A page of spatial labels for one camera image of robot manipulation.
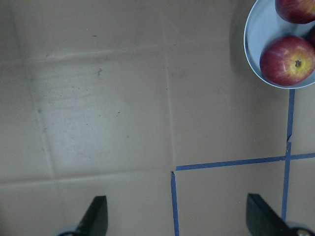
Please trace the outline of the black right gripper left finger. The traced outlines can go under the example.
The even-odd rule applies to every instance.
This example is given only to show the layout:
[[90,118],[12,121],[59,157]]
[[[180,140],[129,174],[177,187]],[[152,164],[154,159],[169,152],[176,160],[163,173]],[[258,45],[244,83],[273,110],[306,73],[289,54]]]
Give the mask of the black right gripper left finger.
[[81,236],[105,236],[108,230],[106,196],[96,196],[75,229]]

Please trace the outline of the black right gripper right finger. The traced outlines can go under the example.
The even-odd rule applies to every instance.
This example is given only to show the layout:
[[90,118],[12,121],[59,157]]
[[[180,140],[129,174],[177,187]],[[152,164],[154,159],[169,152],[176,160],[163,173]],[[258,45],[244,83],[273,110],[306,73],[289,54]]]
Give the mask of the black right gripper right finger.
[[249,193],[246,203],[246,226],[252,236],[292,236],[287,224],[259,194]]

